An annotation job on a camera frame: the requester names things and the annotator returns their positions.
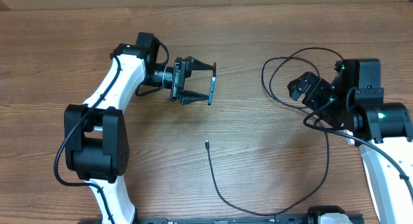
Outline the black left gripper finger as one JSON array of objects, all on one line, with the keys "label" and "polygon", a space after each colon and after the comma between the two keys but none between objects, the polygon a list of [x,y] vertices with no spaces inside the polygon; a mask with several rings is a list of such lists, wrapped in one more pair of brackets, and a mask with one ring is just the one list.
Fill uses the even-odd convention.
[{"label": "black left gripper finger", "polygon": [[180,94],[179,100],[181,105],[187,105],[197,101],[208,101],[209,95],[201,94],[190,90],[184,90]]},{"label": "black left gripper finger", "polygon": [[211,70],[212,76],[216,77],[216,62],[212,65],[206,64],[194,57],[188,56],[186,58],[188,65],[186,66],[186,71],[191,74],[192,71],[204,71],[204,70]]}]

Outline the blue Galaxy smartphone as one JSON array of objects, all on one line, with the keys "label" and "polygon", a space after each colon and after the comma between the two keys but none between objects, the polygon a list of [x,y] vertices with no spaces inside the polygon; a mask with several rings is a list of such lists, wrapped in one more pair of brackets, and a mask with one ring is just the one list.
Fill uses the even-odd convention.
[{"label": "blue Galaxy smartphone", "polygon": [[209,95],[208,95],[208,103],[207,103],[208,106],[210,106],[212,104],[215,85],[216,85],[216,76],[213,76],[212,80],[211,80]]}]

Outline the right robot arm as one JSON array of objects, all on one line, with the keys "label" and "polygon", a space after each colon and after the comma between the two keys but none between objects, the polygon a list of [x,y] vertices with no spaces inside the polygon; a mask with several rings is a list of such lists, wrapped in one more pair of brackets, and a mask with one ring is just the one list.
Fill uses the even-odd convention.
[{"label": "right robot arm", "polygon": [[380,223],[412,223],[412,119],[405,105],[384,102],[378,59],[342,59],[329,83],[312,72],[291,81],[293,100],[355,145]]}]

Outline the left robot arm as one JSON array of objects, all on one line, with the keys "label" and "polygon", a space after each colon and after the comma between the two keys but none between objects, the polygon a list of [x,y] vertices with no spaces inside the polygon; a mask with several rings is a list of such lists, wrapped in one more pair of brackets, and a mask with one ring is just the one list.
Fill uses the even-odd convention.
[{"label": "left robot arm", "polygon": [[216,72],[216,64],[193,57],[177,58],[172,66],[157,62],[166,46],[151,33],[138,34],[133,45],[120,44],[110,54],[112,65],[97,90],[81,105],[68,105],[64,113],[65,138],[54,161],[54,175],[68,187],[89,187],[102,214],[100,223],[137,223],[124,178],[130,149],[124,112],[139,87],[151,92],[170,90],[170,100],[182,105],[212,102],[213,91],[185,90],[193,71]]}]

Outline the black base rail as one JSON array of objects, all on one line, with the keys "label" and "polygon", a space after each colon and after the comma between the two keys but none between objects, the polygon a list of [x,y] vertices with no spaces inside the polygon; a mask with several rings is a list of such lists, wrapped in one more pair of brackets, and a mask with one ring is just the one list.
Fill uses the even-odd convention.
[{"label": "black base rail", "polygon": [[304,224],[309,223],[306,214],[280,214],[274,218],[193,218],[193,219],[166,219],[147,218],[137,219],[133,224]]}]

